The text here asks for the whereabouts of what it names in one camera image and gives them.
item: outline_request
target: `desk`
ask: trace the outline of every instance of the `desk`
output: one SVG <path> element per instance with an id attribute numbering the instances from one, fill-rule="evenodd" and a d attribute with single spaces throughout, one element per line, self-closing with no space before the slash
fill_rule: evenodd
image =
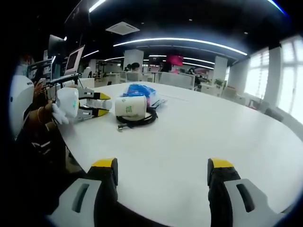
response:
<path id="1" fill-rule="evenodd" d="M 215 96 L 139 83 L 168 100 L 152 125 L 118 132 L 111 109 L 99 118 L 59 126 L 85 171 L 101 158 L 118 158 L 121 204 L 164 225 L 209 227 L 206 175 L 210 157 L 233 163 L 242 178 L 267 195 L 275 212 L 295 201 L 303 187 L 303 143 L 288 127 Z M 95 91 L 114 98 L 128 86 Z"/>

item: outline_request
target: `computer monitor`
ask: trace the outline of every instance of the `computer monitor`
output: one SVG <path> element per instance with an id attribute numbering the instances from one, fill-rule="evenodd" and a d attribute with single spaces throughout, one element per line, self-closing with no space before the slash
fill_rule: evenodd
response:
<path id="1" fill-rule="evenodd" d="M 66 63 L 64 75 L 71 75 L 77 72 L 83 50 L 84 50 L 84 46 L 81 46 L 78 49 L 71 52 Z"/>
<path id="2" fill-rule="evenodd" d="M 54 35 L 49 36 L 48 40 L 48 51 L 47 55 L 49 58 L 54 56 L 66 56 L 66 42 L 64 39 L 56 37 Z"/>

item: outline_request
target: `white robot head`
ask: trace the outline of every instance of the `white robot head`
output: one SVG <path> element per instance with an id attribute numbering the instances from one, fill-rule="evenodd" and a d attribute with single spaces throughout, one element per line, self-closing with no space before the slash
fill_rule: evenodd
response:
<path id="1" fill-rule="evenodd" d="M 9 93 L 9 125 L 14 138 L 18 136 L 23 127 L 33 97 L 33 82 L 26 76 L 14 76 Z"/>

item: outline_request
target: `black cable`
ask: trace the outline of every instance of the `black cable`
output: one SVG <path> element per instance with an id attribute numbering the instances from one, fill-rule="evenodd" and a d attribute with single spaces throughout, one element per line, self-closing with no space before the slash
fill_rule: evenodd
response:
<path id="1" fill-rule="evenodd" d="M 158 118 L 157 112 L 154 108 L 148 107 L 146 109 L 146 112 L 149 113 L 150 115 L 138 121 L 129 121 L 124 119 L 123 117 L 117 116 L 117 120 L 122 123 L 121 125 L 118 125 L 118 129 L 121 130 L 124 127 L 133 128 L 136 126 L 151 124 Z"/>

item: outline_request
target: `white glove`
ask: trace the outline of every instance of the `white glove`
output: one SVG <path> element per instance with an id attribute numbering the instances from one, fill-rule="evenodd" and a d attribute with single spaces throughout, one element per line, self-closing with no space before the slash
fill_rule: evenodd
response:
<path id="1" fill-rule="evenodd" d="M 53 109 L 53 117 L 54 119 L 59 123 L 59 124 L 68 124 L 68 118 L 65 116 L 66 113 L 62 110 L 59 109 L 59 107 L 53 103 L 52 104 L 52 109 Z"/>

